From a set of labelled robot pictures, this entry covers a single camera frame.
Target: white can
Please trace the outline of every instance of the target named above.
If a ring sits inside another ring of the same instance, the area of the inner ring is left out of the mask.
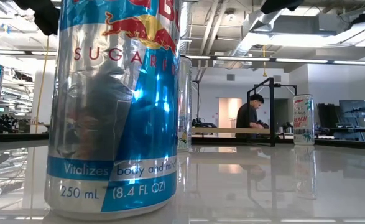
[[[312,146],[315,143],[312,95],[293,97],[294,144]]]

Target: ceiling duct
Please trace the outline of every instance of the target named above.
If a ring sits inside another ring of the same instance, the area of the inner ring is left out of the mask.
[[[265,15],[261,11],[246,17],[241,27],[242,41],[229,56],[246,56],[253,45],[291,47],[365,47],[365,8],[343,15],[281,16],[281,11]],[[241,62],[227,62],[224,68],[245,68]]]
[[[283,9],[279,11],[275,11],[269,14],[264,14],[261,10],[250,13],[246,20],[244,21],[246,24],[242,26],[242,32],[244,30],[247,32],[246,35],[242,35],[243,39],[238,43],[238,46],[229,54],[229,56],[237,56],[242,57],[245,56],[251,47],[256,43],[253,40],[257,39],[257,34],[252,33],[251,31],[256,29],[261,29],[265,31],[272,31],[274,22],[281,15]],[[250,65],[245,65],[241,62],[228,62],[224,64],[224,68],[245,68]]]
[[[181,28],[181,42],[180,42],[180,53],[187,54],[188,50],[188,39],[189,36],[189,22],[190,22],[190,7],[192,2],[183,2],[181,4],[181,18],[180,18],[180,28]]]

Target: ceiling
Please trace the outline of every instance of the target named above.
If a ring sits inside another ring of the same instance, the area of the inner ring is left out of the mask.
[[[222,15],[221,25],[217,31],[214,44],[211,46],[210,54],[215,52],[227,52],[233,50],[241,39],[241,24],[247,14],[260,9],[262,0],[228,0],[227,9],[234,10],[234,18],[229,20],[225,14]],[[53,1],[60,6],[60,0]],[[198,54],[200,45],[205,34],[207,19],[209,18],[212,0],[199,0],[192,6],[192,20],[190,23],[190,41],[188,53]],[[315,16],[318,13],[348,12],[365,7],[365,0],[306,0],[296,11],[285,10],[285,15]],[[12,50],[35,50],[44,51],[47,37],[39,31],[33,23],[33,11],[22,11],[12,1],[0,1],[0,49]],[[1,27],[3,24],[9,26],[9,33]],[[58,40],[56,36],[49,37],[49,50],[56,51]],[[305,58],[314,56],[316,48],[265,46],[266,57],[293,57]],[[253,47],[250,52],[253,56],[263,56],[263,49]],[[25,65],[29,63],[26,58],[20,58],[12,67],[22,72],[29,73],[30,69]],[[272,68],[285,68],[287,65],[273,63]],[[254,68],[263,67],[263,63],[253,63]]]

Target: man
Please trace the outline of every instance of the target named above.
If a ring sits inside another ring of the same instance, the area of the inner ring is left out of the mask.
[[[238,111],[238,118],[236,121],[237,128],[260,128],[262,125],[257,124],[257,109],[264,103],[264,98],[260,94],[254,94],[250,96],[250,104],[243,104]],[[237,133],[237,138],[246,138],[246,134]]]

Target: black equipment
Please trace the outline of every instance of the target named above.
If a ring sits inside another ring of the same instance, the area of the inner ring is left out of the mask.
[[[267,0],[261,7],[264,14],[269,14],[281,9],[289,9],[294,11],[304,0]]]
[[[34,13],[34,23],[45,35],[58,34],[58,20],[60,10],[57,9],[51,0],[14,0],[22,9],[32,9]]]
[[[261,125],[262,127],[264,127],[265,129],[269,129],[269,125],[265,124],[264,122],[262,122],[261,120],[257,121],[257,124]]]

